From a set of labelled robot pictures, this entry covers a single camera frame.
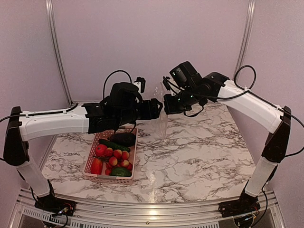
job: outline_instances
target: plastic basket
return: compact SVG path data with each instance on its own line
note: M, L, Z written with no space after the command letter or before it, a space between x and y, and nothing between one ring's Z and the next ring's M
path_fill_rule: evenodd
M132 127L120 128L117 131L117 133L130 132L131 130L132 130ZM86 163L85 163L85 169L84 169L83 175L86 179L89 179L92 182L131 185L133 183L134 170L135 170L135 157L136 157L136 146L137 146L137 129L136 128L133 130L133 134L136 135L135 145L130 147L129 161L133 161L132 162L133 169L132 169L132 176L131 177L106 176L105 175L106 166L105 166L104 162L103 162L103 170L102 170L101 175L90 173L91 165L92 165L92 162L94 160L93 156L95 155L95 149L99 145L99 142L98 142L99 139L107 139L112 134L114 134L113 130L108 130L108 131L104 131L104 132L95 134L90 154L89 154L89 156L86 160Z

